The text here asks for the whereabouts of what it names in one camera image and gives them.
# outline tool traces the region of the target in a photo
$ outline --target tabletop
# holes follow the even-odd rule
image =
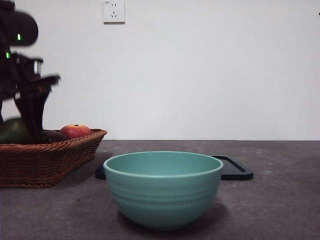
[[[155,231],[119,212],[95,171],[141,151],[232,157],[254,178],[221,181],[208,211],[172,231]],[[318,240],[320,141],[103,140],[95,158],[56,186],[0,188],[1,240]]]

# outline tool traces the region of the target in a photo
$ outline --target teal ceramic bowl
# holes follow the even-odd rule
[[[223,163],[198,153],[145,151],[114,156],[103,167],[125,216],[148,228],[171,230],[193,222],[212,205]]]

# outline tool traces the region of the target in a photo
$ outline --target wicker basket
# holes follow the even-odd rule
[[[49,188],[91,161],[107,131],[50,144],[0,144],[0,188]]]

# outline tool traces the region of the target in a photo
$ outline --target electrical socket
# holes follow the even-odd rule
[[[125,0],[105,0],[103,2],[104,23],[125,23]]]

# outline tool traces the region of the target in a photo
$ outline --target bowl rim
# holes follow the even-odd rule
[[[218,163],[220,163],[220,166],[215,168],[215,169],[211,169],[209,171],[202,171],[202,172],[196,172],[196,173],[190,173],[190,174],[178,174],[178,175],[148,175],[148,174],[136,174],[136,173],[130,173],[130,172],[124,172],[124,171],[119,171],[119,170],[115,170],[111,167],[109,167],[107,164],[108,162],[110,162],[113,159],[119,158],[119,157],[123,157],[123,156],[128,156],[128,155],[137,155],[137,154],[147,154],[147,153],[180,153],[180,154],[192,154],[192,155],[197,155],[197,156],[202,156],[202,157],[206,157],[206,158],[211,158],[216,160]],[[130,153],[125,153],[125,154],[120,154],[117,156],[113,156],[109,159],[107,159],[106,161],[104,161],[103,163],[103,168],[107,171],[110,171],[112,173],[115,174],[119,174],[119,175],[124,175],[124,176],[130,176],[130,177],[136,177],[136,178],[164,178],[164,179],[170,179],[170,178],[185,178],[185,177],[195,177],[195,176],[201,176],[201,175],[207,175],[210,173],[214,173],[217,172],[219,170],[221,170],[224,166],[224,163],[213,156],[210,155],[206,155],[206,154],[201,154],[201,153],[196,153],[196,152],[188,152],[188,151],[137,151],[137,152],[130,152]]]

